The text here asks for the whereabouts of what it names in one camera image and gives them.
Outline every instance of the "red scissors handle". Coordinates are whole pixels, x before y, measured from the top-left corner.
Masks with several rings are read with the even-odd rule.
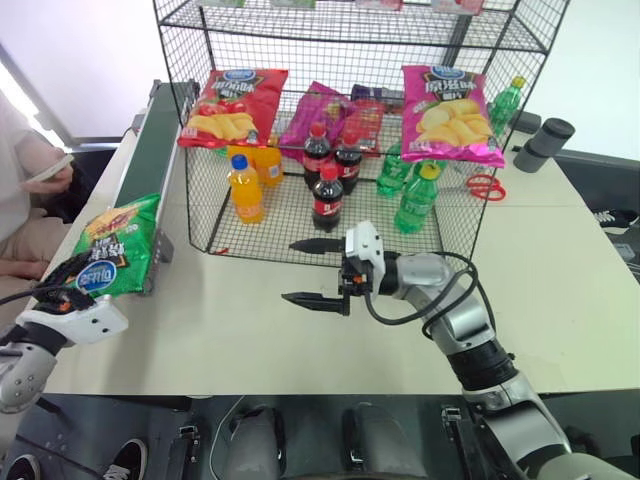
[[[483,200],[486,199],[489,202],[499,202],[507,196],[507,191],[500,183],[500,180],[486,173],[479,173],[469,177],[466,184],[471,195]]]

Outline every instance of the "bottle label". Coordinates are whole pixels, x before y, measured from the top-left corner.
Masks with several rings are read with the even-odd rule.
[[[400,209],[407,213],[424,217],[429,213],[429,210],[431,210],[431,202],[418,203],[408,199],[407,197],[402,197],[402,200],[400,201]]]
[[[276,178],[278,175],[280,175],[280,165],[269,167],[269,178]]]
[[[257,205],[249,205],[249,206],[236,205],[236,213],[238,214],[239,217],[242,217],[242,218],[257,217],[262,213],[262,204],[258,203]]]
[[[320,200],[316,200],[313,203],[313,210],[318,215],[323,215],[326,217],[330,215],[335,215],[340,211],[341,208],[342,208],[342,200],[333,202],[333,203],[332,202],[326,203]]]
[[[360,164],[352,165],[350,167],[345,167],[339,163],[336,165],[338,167],[338,177],[340,178],[353,178],[358,175],[358,172],[360,171]]]
[[[304,168],[307,170],[311,170],[312,172],[319,172],[320,167],[324,165],[329,159],[329,155],[324,158],[309,158],[306,155],[304,156]]]

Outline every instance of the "wire mesh basket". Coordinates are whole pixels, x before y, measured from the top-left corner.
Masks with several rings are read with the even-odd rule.
[[[269,0],[246,0],[243,8],[203,0],[154,0],[162,48],[181,121],[178,99],[204,86],[212,69],[279,68],[289,71],[274,132],[281,134],[313,81],[348,96],[354,84],[403,89],[403,65],[446,65],[486,75],[488,101],[525,77],[524,108],[551,50],[568,0],[485,1],[483,12],[463,16],[434,11],[430,2],[405,3],[401,11],[363,9],[353,0],[317,0],[315,9],[274,8]],[[301,166],[283,158],[285,179],[265,188],[265,220],[245,225],[230,204],[221,151],[190,148],[186,155],[189,239],[210,254],[279,262],[339,265],[339,255],[311,256],[288,248],[311,237],[339,238],[371,220],[385,249],[399,253],[449,250],[473,255],[485,200],[469,194],[466,179],[493,169],[449,162],[438,179],[439,194],[423,230],[402,234],[393,226],[400,196],[376,193],[387,149],[401,140],[400,115],[385,115],[376,158],[365,158],[360,180],[345,199],[339,226],[315,230],[312,197]],[[498,139],[506,145],[507,127]]]

